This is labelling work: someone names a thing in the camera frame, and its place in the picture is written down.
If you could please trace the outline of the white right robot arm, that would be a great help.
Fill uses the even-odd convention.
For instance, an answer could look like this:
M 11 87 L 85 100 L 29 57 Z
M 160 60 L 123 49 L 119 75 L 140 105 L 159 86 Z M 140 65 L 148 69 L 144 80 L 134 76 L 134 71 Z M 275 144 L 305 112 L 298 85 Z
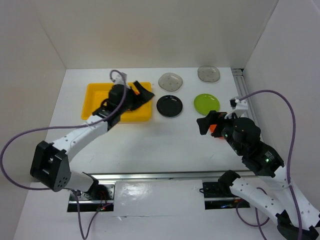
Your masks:
M 250 185 L 233 170 L 218 179 L 223 196 L 234 195 L 263 212 L 276 224 L 278 232 L 287 240 L 315 240 L 319 237 L 320 212 L 287 176 L 287 167 L 271 146 L 261 141 L 261 130 L 247 117 L 212 110 L 197 119 L 199 132 L 206 135 L 210 126 L 214 138 L 224 138 L 242 163 L 259 177 L 273 192 L 273 197 Z

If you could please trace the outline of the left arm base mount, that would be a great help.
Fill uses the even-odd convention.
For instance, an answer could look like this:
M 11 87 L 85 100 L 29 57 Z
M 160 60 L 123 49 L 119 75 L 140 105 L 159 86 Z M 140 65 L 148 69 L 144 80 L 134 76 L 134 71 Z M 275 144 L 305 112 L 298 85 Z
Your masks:
M 101 212 L 114 211 L 116 184 L 114 182 L 107 182 L 103 185 L 104 188 L 101 188 L 95 196 L 89 196 L 79 190 L 76 191 L 81 213 L 94 213 L 97 210 Z

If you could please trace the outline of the green plate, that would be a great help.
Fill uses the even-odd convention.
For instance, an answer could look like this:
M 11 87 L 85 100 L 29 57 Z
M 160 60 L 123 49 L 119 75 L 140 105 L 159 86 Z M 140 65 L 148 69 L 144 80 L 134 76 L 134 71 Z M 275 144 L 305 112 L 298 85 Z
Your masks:
M 208 115 L 210 111 L 218 112 L 220 110 L 219 100 L 208 93 L 202 93 L 194 98 L 193 105 L 195 110 L 201 115 Z

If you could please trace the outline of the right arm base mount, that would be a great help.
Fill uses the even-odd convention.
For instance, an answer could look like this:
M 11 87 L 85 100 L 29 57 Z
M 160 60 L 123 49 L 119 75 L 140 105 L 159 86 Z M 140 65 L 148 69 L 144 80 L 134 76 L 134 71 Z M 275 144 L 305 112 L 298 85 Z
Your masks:
M 250 204 L 242 198 L 233 195 L 230 192 L 221 190 L 217 181 L 203 182 L 199 192 L 204 197 L 205 210 L 222 210 L 250 208 Z

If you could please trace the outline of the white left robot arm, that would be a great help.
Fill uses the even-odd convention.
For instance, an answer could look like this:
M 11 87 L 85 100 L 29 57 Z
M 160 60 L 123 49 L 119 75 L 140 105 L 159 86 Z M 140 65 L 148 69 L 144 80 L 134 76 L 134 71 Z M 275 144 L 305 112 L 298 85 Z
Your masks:
M 50 190 L 80 191 L 88 200 L 97 197 L 103 187 L 92 175 L 70 169 L 70 162 L 88 144 L 106 134 L 127 111 L 135 111 L 147 104 L 154 94 L 138 81 L 135 89 L 124 82 L 112 86 L 108 97 L 93 111 L 79 128 L 53 142 L 41 141 L 35 148 L 30 175 Z

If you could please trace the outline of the black plate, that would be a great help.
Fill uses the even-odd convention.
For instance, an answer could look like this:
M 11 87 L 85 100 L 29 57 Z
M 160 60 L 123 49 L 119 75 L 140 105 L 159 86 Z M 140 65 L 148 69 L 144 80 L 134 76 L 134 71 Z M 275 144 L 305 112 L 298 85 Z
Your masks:
M 177 117 L 183 110 L 182 101 L 174 95 L 164 95 L 156 103 L 157 111 L 164 117 Z

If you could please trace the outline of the clear glass plate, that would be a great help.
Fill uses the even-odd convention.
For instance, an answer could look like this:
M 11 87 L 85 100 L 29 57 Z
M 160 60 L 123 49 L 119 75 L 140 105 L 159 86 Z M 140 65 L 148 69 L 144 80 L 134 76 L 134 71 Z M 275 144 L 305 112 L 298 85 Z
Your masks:
M 221 74 L 218 68 L 211 65 L 203 65 L 197 70 L 198 78 L 207 83 L 215 83 L 220 80 Z
M 163 90 L 175 92 L 183 85 L 183 79 L 175 73 L 167 72 L 159 78 L 158 85 Z

